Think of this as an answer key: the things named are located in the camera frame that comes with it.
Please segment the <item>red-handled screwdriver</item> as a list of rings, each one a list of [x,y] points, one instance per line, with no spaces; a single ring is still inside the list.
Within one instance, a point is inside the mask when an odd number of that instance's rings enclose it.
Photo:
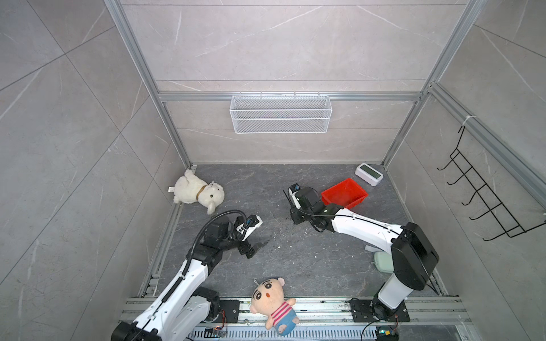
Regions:
[[[290,199],[290,197],[288,196],[287,192],[285,190],[282,191],[284,193],[284,196],[286,197],[288,203],[289,203],[289,207],[292,208],[292,201]]]

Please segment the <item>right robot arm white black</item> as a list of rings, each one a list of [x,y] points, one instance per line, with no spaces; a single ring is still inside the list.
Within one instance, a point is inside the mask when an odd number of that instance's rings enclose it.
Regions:
[[[325,205],[318,193],[294,184],[285,192],[294,224],[307,221],[318,232],[346,234],[391,256],[393,273],[374,295],[373,318],[395,316],[413,291],[422,291],[439,262],[439,254],[418,224],[388,224],[364,217],[337,204]]]

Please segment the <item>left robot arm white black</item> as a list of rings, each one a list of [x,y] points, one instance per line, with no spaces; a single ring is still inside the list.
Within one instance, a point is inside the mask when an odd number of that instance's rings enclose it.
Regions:
[[[220,315],[216,291],[202,287],[223,258],[238,249],[252,258],[263,243],[251,245],[248,237],[261,225],[258,215],[228,210],[211,218],[198,232],[180,270],[158,298],[131,323],[120,322],[112,340],[185,340],[201,322]]]

